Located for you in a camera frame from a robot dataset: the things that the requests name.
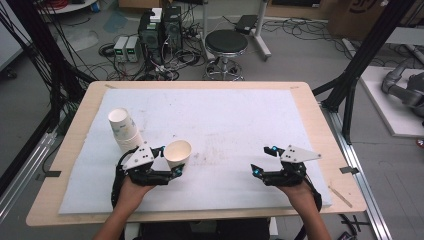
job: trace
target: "white board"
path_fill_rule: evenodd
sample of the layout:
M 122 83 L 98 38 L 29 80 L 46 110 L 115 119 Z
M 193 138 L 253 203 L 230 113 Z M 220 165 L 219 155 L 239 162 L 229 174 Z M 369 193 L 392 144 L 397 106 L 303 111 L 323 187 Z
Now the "white board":
M 287 207 L 286 196 L 254 178 L 250 164 L 278 171 L 264 146 L 311 149 L 290 91 L 130 90 L 104 95 L 71 173 L 60 214 L 111 212 L 115 165 L 121 157 L 107 115 L 125 107 L 152 148 L 184 139 L 192 155 L 182 177 L 150 191 L 137 211 Z M 306 163 L 323 205 L 331 205 L 318 163 Z M 169 170 L 163 158 L 153 169 Z
M 368 67 L 362 74 L 361 81 L 392 136 L 423 137 L 424 119 L 415 115 L 411 108 L 403 105 L 399 98 L 381 91 L 384 77 L 392 70 L 393 68 Z M 421 72 L 423 70 L 405 69 L 397 85 L 406 88 L 409 77 Z

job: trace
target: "white paper cup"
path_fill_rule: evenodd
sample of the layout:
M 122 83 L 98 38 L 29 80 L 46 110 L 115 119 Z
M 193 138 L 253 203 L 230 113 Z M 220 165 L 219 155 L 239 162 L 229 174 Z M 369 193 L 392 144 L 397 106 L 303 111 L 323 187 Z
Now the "white paper cup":
M 163 151 L 163 155 L 171 169 L 181 164 L 187 164 L 190 154 L 191 145 L 184 140 L 170 143 Z
M 108 119 L 112 127 L 113 136 L 117 140 L 129 140 L 138 131 L 137 126 L 125 108 L 113 109 L 109 113 Z
M 143 142 L 143 138 L 141 137 L 141 134 L 139 131 L 136 131 L 136 134 L 128 140 L 118 140 L 116 139 L 116 143 L 118 143 L 119 148 L 121 149 L 122 153 L 126 153 L 129 150 L 132 150 L 136 148 L 137 146 L 140 146 Z

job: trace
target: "stool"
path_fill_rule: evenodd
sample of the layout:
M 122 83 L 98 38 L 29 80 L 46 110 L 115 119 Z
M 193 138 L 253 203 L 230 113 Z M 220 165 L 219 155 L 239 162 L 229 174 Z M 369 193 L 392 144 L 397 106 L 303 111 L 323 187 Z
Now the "stool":
M 247 39 L 242 34 L 233 30 L 213 31 L 206 36 L 205 47 L 216 60 L 206 65 L 203 78 L 226 80 L 228 76 L 232 81 L 244 80 L 241 66 L 228 59 L 240 56 L 246 51 Z

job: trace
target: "desk leg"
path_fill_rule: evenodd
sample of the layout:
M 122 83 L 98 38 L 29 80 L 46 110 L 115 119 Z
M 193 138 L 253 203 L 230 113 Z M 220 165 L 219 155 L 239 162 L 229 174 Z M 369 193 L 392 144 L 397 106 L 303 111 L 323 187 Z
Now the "desk leg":
M 208 61 L 215 60 L 215 56 L 210 53 L 205 47 L 205 39 L 208 35 L 208 0 L 203 0 L 203 31 L 200 33 L 200 39 L 202 40 L 202 47 L 205 51 Z
M 264 40 L 261 37 L 261 31 L 262 31 L 262 25 L 264 23 L 264 17 L 265 17 L 265 11 L 266 6 L 268 4 L 267 0 L 263 0 L 261 2 L 261 6 L 259 8 L 259 19 L 256 29 L 252 29 L 251 33 L 253 35 L 254 41 L 258 44 L 262 54 L 264 55 L 264 61 L 268 60 L 269 57 L 271 57 L 271 52 L 269 51 L 268 47 L 266 46 Z

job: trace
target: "stack of cups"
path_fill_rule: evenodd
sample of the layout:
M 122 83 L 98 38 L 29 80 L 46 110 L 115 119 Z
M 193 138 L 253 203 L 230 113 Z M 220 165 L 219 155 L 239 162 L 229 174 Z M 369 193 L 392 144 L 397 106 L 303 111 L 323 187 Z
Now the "stack of cups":
M 143 142 L 133 119 L 125 108 L 116 108 L 109 113 L 113 135 L 122 153 L 140 146 Z

